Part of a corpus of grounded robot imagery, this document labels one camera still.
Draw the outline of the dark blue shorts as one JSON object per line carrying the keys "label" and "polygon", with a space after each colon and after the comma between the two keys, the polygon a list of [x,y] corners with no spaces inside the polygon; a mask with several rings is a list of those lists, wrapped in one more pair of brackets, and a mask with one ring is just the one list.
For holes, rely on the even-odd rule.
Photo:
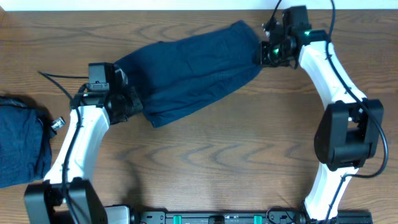
{"label": "dark blue shorts", "polygon": [[139,95],[155,128],[188,116],[240,89],[261,71],[259,38],[244,22],[140,48],[115,64]]}

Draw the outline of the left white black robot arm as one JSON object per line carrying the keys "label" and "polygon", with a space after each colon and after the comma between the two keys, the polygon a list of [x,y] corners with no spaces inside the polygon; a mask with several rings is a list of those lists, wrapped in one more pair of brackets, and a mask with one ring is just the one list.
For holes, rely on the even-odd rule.
{"label": "left white black robot arm", "polygon": [[127,205],[105,207],[92,179],[109,127],[142,110],[127,75],[113,63],[91,63],[88,82],[70,99],[70,124],[43,182],[30,184],[24,203],[31,223],[130,223]]}

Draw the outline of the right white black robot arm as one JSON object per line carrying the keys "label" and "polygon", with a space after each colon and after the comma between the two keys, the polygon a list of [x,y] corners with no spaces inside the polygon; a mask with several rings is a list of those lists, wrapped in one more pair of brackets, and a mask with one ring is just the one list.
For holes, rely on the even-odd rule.
{"label": "right white black robot arm", "polygon": [[319,166],[310,193],[299,211],[268,210],[270,223],[372,223],[370,212],[339,211],[338,205],[353,178],[372,179],[387,165],[388,146],[381,128],[384,108],[352,82],[335,54],[325,30],[309,22],[263,25],[268,40],[261,43],[263,67],[302,67],[320,95],[324,114],[314,137]]}

